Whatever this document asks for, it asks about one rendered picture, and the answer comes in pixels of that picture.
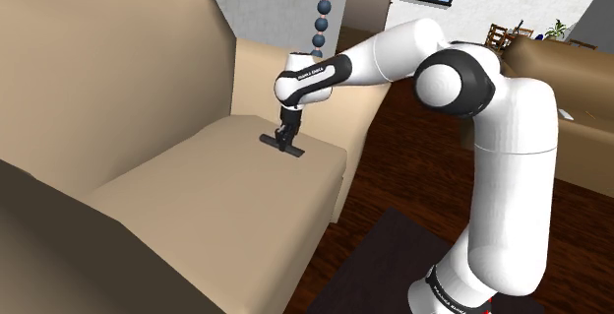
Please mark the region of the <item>black remote control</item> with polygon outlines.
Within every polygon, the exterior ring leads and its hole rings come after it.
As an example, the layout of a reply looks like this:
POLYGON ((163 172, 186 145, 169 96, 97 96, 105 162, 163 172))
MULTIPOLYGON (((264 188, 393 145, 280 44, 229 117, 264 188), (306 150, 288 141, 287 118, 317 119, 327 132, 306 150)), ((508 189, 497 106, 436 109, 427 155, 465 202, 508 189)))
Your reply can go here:
POLYGON ((276 148, 280 152, 290 154, 294 157, 301 157, 304 154, 302 149, 299 149, 291 144, 281 146, 274 137, 267 134, 262 134, 259 137, 259 140, 268 146, 276 148))

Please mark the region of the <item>floor lamp with blue balls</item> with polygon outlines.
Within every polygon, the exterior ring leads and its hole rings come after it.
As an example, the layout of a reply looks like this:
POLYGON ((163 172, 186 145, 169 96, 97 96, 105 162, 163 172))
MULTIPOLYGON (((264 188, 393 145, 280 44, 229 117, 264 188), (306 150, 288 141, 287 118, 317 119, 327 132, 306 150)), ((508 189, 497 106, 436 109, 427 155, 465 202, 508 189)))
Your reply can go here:
POLYGON ((327 15, 332 10, 331 0, 320 0, 317 4, 318 18, 314 21, 315 34, 312 36, 311 43, 313 49, 310 54, 316 57, 323 57, 322 47, 326 43, 324 32, 329 27, 327 15))

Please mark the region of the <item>doorway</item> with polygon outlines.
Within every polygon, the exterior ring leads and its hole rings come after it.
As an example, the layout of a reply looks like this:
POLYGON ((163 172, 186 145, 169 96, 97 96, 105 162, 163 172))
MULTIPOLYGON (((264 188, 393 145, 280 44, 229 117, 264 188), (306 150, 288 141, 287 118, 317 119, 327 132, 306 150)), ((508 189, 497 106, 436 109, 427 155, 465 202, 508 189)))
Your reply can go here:
POLYGON ((346 0, 336 53, 382 31, 391 3, 392 0, 346 0))

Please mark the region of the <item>beige sofa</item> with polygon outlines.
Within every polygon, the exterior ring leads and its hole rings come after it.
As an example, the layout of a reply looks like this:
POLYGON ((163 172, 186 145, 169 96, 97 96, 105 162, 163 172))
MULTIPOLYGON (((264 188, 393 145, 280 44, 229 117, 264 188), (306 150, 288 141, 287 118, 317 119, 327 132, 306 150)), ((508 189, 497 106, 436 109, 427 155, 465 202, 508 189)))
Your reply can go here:
POLYGON ((286 56, 215 0, 0 0, 0 314, 283 314, 388 91, 281 153, 286 56))

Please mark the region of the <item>dark robot stand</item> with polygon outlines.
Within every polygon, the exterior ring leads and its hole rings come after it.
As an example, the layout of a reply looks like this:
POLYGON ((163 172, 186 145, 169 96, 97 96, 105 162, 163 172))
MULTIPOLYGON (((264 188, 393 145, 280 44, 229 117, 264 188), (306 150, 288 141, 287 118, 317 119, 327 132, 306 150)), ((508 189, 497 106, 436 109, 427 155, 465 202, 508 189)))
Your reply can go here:
POLYGON ((420 281, 446 314, 545 314, 529 296, 495 294, 478 307, 448 296, 435 264, 448 244, 401 212, 387 209, 305 314, 412 314, 410 285, 420 281))

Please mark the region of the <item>wooden chair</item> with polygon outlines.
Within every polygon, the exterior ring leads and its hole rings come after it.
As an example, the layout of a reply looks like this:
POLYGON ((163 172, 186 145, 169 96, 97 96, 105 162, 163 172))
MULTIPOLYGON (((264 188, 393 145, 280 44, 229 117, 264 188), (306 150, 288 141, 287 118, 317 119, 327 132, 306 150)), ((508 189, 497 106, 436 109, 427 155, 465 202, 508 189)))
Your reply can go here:
POLYGON ((484 45, 495 52, 500 52, 503 48, 507 31, 507 28, 492 24, 486 36, 484 45))

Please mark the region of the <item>green potted plant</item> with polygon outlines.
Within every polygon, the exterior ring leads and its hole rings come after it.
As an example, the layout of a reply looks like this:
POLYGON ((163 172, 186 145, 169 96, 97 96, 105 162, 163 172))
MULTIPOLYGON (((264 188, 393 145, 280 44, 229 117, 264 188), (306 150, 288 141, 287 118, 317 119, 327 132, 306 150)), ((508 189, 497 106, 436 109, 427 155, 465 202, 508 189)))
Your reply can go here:
POLYGON ((568 27, 563 24, 560 19, 557 19, 555 24, 546 31, 544 38, 552 40, 563 38, 567 28, 568 27))

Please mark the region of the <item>brown sofa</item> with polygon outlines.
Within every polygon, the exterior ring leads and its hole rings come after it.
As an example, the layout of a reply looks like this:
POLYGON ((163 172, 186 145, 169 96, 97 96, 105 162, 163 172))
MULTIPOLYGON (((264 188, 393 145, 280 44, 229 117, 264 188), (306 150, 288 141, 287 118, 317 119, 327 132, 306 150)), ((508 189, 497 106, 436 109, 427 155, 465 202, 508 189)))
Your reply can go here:
POLYGON ((614 198, 614 54, 519 39, 494 57, 503 76, 552 88, 559 108, 555 177, 614 198))

